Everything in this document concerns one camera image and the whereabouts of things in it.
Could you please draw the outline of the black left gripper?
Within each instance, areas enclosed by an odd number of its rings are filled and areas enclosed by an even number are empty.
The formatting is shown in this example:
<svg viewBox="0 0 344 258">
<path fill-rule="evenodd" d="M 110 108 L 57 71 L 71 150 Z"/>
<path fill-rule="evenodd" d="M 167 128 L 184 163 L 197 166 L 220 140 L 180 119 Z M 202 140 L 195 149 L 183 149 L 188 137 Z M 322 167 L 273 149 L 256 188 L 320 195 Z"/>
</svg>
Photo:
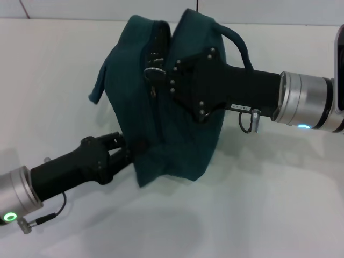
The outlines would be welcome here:
<svg viewBox="0 0 344 258">
<path fill-rule="evenodd" d="M 109 151 L 119 148 L 109 155 Z M 32 187 L 45 201 L 85 182 L 107 184 L 132 162 L 132 154 L 119 132 L 86 137 L 74 151 L 32 168 Z"/>
</svg>

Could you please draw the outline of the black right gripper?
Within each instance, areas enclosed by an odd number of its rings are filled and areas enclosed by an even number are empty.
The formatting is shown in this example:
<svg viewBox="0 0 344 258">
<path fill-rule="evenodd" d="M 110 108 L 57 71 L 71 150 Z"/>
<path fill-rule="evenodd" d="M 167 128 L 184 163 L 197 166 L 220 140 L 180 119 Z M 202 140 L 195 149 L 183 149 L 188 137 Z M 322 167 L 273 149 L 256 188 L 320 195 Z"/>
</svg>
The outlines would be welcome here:
<svg viewBox="0 0 344 258">
<path fill-rule="evenodd" d="M 215 47 L 175 61 L 172 68 L 148 67 L 148 81 L 168 81 L 173 100 L 198 123 L 215 110 L 246 106 L 258 109 L 264 117 L 272 117 L 278 106 L 281 75 L 225 64 Z M 174 80 L 185 72 L 192 81 Z"/>
</svg>

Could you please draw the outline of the dark teal lunch bag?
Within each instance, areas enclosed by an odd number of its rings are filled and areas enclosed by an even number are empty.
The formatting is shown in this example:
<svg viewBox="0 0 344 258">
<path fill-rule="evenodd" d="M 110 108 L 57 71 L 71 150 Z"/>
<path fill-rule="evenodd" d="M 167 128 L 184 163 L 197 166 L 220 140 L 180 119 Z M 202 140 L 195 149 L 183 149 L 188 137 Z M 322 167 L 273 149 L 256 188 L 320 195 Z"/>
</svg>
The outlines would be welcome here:
<svg viewBox="0 0 344 258">
<path fill-rule="evenodd" d="M 176 75 L 183 59 L 215 48 L 226 61 L 223 39 L 238 48 L 244 68 L 252 71 L 245 42 L 213 18 L 186 9 L 174 31 L 167 22 L 134 15 L 102 64 L 89 95 L 98 103 L 106 94 L 123 136 L 133 151 L 148 149 L 134 159 L 139 186 L 162 175 L 199 179 L 218 143 L 225 111 L 213 111 L 198 123 L 175 101 Z"/>
</svg>

